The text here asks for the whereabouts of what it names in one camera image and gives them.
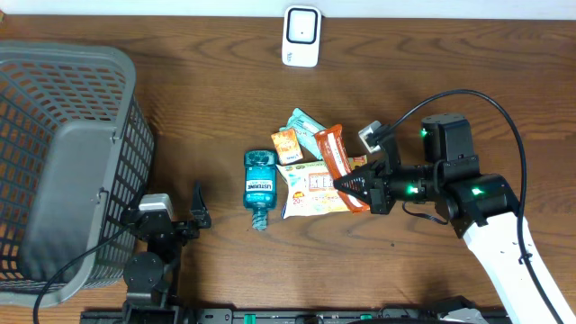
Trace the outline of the red Top snack bar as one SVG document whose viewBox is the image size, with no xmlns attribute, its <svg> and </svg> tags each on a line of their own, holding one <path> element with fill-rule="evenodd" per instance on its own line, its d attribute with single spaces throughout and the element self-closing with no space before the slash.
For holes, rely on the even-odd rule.
<svg viewBox="0 0 576 324">
<path fill-rule="evenodd" d="M 336 124 L 331 128 L 321 130 L 314 134 L 320 154 L 327 166 L 328 172 L 336 186 L 336 180 L 352 172 L 347 152 L 342 140 L 342 125 Z M 354 196 L 337 190 L 338 196 L 352 213 L 365 212 L 369 206 L 357 200 Z"/>
</svg>

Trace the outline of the large yellow white snack bag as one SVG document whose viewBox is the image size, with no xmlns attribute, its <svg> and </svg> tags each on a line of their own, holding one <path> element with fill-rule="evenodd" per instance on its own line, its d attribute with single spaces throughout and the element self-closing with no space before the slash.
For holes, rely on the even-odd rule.
<svg viewBox="0 0 576 324">
<path fill-rule="evenodd" d="M 332 212 L 348 212 L 346 204 L 333 187 L 332 177 L 324 161 L 276 166 L 288 186 L 288 195 L 281 217 L 308 217 Z"/>
</svg>

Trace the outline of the teal mouthwash bottle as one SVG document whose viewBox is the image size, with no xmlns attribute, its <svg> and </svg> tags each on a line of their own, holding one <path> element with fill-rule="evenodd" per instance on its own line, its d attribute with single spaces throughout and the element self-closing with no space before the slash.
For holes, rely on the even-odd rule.
<svg viewBox="0 0 576 324">
<path fill-rule="evenodd" d="M 244 207 L 252 212 L 252 228 L 263 231 L 267 216 L 277 204 L 277 154 L 272 150 L 250 150 L 244 155 L 245 191 Z"/>
</svg>

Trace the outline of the mint green wipes pack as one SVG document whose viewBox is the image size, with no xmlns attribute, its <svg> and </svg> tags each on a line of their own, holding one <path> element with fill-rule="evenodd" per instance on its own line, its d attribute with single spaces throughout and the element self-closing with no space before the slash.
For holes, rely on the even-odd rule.
<svg viewBox="0 0 576 324">
<path fill-rule="evenodd" d="M 299 144 L 307 149 L 316 159 L 322 160 L 322 155 L 314 135 L 326 129 L 300 108 L 295 108 L 285 126 L 279 131 L 293 129 Z"/>
</svg>

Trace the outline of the small orange snack pack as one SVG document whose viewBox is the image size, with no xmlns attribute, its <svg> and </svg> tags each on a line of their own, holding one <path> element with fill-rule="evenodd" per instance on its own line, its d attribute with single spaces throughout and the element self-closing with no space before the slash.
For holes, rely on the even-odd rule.
<svg viewBox="0 0 576 324">
<path fill-rule="evenodd" d="M 280 130 L 272 134 L 271 138 L 282 165 L 289 165 L 303 159 L 294 129 Z"/>
</svg>

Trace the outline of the grey plastic shopping basket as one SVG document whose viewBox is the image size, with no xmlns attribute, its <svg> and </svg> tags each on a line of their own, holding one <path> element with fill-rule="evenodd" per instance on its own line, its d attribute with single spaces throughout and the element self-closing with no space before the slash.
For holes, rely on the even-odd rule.
<svg viewBox="0 0 576 324">
<path fill-rule="evenodd" d="M 109 47 L 1 44 L 1 302 L 50 307 L 122 278 L 122 212 L 149 179 L 136 70 Z"/>
</svg>

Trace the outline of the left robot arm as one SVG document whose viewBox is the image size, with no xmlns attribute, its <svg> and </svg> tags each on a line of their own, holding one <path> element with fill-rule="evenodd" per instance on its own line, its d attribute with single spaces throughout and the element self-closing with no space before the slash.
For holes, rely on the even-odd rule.
<svg viewBox="0 0 576 324">
<path fill-rule="evenodd" d="M 166 193 L 140 191 L 121 215 L 121 224 L 147 250 L 133 255 L 124 266 L 127 285 L 121 323 L 195 323 L 193 310 L 177 297 L 183 247 L 212 226 L 199 183 L 194 185 L 190 218 L 175 220 Z"/>
</svg>

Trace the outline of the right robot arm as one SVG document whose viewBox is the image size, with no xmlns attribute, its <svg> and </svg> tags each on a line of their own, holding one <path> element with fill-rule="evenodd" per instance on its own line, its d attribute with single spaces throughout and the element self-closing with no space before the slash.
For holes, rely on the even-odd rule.
<svg viewBox="0 0 576 324">
<path fill-rule="evenodd" d="M 383 158 L 335 180 L 344 194 L 388 214 L 395 203 L 433 203 L 434 221 L 451 225 L 489 276 L 514 323 L 573 323 L 575 315 L 539 255 L 520 202 L 502 175 L 482 174 L 470 123 L 461 114 L 424 118 L 426 163 L 404 166 L 397 142 L 378 121 L 360 131 Z"/>
</svg>

